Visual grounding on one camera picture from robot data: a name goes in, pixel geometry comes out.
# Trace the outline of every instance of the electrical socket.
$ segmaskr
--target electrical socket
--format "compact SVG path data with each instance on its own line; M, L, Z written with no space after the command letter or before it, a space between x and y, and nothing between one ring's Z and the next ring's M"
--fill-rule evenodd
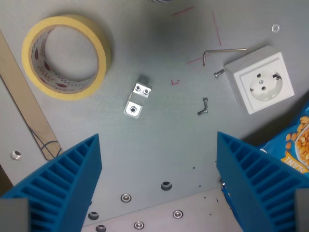
M262 47L224 68L238 101L244 102L249 114L294 95L282 53L271 46Z

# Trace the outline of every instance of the snack bag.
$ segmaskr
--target snack bag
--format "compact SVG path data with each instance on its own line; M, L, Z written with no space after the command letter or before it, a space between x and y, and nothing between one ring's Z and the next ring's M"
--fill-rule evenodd
M261 150L309 177L309 102L300 115Z

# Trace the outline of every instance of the metal bracket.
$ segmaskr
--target metal bracket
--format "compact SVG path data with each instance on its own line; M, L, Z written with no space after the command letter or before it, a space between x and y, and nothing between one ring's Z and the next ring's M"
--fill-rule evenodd
M142 96L142 98L148 98L150 92L151 92L151 88L149 86L146 86L140 82L137 82L133 89L133 92L130 94L129 99L126 103L124 114L129 115L134 118L139 118L140 112L143 106L141 103L139 104L136 103L136 102L139 102L138 97Z

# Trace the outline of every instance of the yellow tape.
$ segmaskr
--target yellow tape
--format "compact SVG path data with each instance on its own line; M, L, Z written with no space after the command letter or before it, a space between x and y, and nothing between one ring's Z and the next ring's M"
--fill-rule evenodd
M55 73L45 58L45 43L52 29L70 27L84 34L93 44L98 57L98 71L84 81L70 81ZM58 99L76 100L95 92L111 63L111 49L102 30L79 15L63 15L42 20L25 37L22 48L24 69L32 83L42 92Z

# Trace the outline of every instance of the wooden ruler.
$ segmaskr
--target wooden ruler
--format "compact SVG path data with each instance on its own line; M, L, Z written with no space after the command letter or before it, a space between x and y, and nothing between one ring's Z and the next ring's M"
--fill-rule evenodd
M11 94L30 133L44 158L52 160L62 153L61 146L49 126L38 102L0 32L0 79Z

